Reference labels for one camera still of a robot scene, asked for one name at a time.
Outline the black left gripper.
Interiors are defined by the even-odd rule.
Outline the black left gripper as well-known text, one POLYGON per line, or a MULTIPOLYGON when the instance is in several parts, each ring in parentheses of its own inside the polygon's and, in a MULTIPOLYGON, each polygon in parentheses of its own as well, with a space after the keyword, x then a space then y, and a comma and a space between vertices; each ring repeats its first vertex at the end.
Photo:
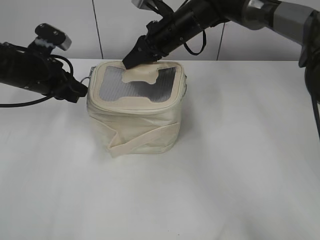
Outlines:
POLYGON ((84 98, 88 93, 88 87, 79 81, 73 83, 74 68, 72 63, 63 56, 50 55, 42 58, 49 76, 50 90, 47 96, 56 100, 65 100, 77 103, 79 98, 84 98))

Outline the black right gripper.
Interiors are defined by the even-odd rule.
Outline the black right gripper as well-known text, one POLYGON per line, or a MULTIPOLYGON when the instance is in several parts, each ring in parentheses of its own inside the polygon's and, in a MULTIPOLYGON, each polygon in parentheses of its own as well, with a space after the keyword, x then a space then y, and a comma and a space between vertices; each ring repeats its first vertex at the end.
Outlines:
POLYGON ((198 24, 194 20, 159 21, 151 25, 147 35, 143 35, 136 47, 122 60, 127 70, 142 64, 156 62, 184 45, 198 34, 198 24))

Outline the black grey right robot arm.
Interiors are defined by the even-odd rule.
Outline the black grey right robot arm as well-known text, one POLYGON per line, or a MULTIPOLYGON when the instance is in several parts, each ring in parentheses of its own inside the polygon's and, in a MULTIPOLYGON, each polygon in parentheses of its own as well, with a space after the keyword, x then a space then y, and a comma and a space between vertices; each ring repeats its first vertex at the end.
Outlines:
POLYGON ((168 56, 187 41, 229 21, 250 30, 268 28, 299 44, 299 67, 305 68, 309 93, 320 99, 320 12, 311 7, 280 0, 189 0, 176 11, 162 0, 134 0, 139 9, 161 15, 147 24, 122 60, 126 69, 152 63, 168 56))

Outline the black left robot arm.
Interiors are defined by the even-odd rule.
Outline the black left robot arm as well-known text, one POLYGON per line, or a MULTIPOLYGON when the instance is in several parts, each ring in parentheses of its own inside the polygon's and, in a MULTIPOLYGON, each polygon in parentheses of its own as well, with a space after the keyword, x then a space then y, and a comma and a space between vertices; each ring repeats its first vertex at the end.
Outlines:
POLYGON ((0 44, 0 82, 43 95, 29 102, 1 104, 1 108, 27 107, 52 98, 77 103, 87 95, 88 87, 75 79, 72 63, 51 52, 34 43, 29 47, 0 44))

